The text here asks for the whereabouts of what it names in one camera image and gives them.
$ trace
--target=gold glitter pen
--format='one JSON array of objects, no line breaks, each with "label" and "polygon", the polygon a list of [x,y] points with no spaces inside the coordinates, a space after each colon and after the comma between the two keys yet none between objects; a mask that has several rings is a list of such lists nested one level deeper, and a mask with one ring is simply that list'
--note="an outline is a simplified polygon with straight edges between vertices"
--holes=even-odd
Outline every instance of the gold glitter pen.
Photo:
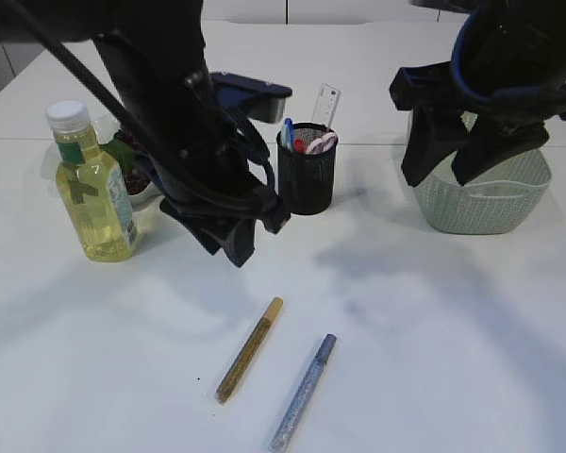
[{"label": "gold glitter pen", "polygon": [[271,305],[268,306],[268,309],[266,309],[256,324],[254,331],[243,345],[241,352],[230,366],[225,378],[216,391],[216,399],[220,404],[224,404],[233,394],[233,391],[239,384],[243,373],[247,370],[247,367],[264,341],[266,334],[273,325],[276,316],[281,311],[281,307],[283,307],[283,300],[279,297],[275,297],[273,302],[271,302]]}]

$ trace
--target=woven plastic basket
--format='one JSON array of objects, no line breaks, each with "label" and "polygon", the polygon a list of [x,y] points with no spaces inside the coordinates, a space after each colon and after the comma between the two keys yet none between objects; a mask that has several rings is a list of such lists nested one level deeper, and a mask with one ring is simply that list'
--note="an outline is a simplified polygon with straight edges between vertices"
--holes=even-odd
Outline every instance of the woven plastic basket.
[{"label": "woven plastic basket", "polygon": [[415,188],[427,222],[453,234],[503,234],[532,212],[551,182],[540,150],[508,159],[461,187],[453,175],[454,154]]}]

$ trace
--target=white bottle cap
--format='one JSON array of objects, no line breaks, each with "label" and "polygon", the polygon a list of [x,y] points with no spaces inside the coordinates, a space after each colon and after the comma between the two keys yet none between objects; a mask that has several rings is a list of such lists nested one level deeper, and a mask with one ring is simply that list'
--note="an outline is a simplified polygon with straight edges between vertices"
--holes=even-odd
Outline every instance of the white bottle cap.
[{"label": "white bottle cap", "polygon": [[46,110],[48,125],[59,134],[72,134],[88,127],[91,115],[82,101],[60,101]]}]

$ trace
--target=ruler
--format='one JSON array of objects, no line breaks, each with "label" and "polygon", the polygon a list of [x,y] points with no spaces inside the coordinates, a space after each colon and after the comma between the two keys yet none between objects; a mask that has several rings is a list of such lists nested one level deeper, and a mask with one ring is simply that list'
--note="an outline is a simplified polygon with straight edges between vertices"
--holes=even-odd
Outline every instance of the ruler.
[{"label": "ruler", "polygon": [[338,103],[340,102],[340,95],[341,92],[337,88],[325,83],[321,85],[317,105],[314,107],[314,113],[312,114],[312,123],[324,125],[327,129],[330,129]]}]

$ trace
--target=white table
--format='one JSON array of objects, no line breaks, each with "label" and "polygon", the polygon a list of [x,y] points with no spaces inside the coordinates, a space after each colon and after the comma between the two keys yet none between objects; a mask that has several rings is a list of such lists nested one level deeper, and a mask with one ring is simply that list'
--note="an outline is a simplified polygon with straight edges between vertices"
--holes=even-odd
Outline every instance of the white table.
[{"label": "white table", "polygon": [[[347,144],[332,207],[259,228],[241,270],[155,205],[139,253],[105,265],[40,178],[43,119],[8,100],[52,99],[22,80],[0,101],[37,139],[0,138],[1,453],[264,451],[326,333],[340,340],[290,452],[566,453],[566,147],[546,151],[555,181],[508,235],[433,231],[399,178],[403,147]],[[285,309],[220,407],[275,295]]]},{"label": "white table", "polygon": [[[286,115],[309,121],[321,83],[342,91],[334,128],[343,143],[406,143],[407,114],[396,111],[388,88],[401,66],[450,58],[460,24],[240,25],[205,22],[211,71],[228,71],[293,87]],[[90,43],[74,52],[113,91]],[[0,93],[0,138],[50,139],[43,112],[63,98],[84,99],[93,116],[104,108],[47,53]],[[275,142],[280,125],[258,126]],[[566,123],[551,120],[549,145],[566,146]]]}]

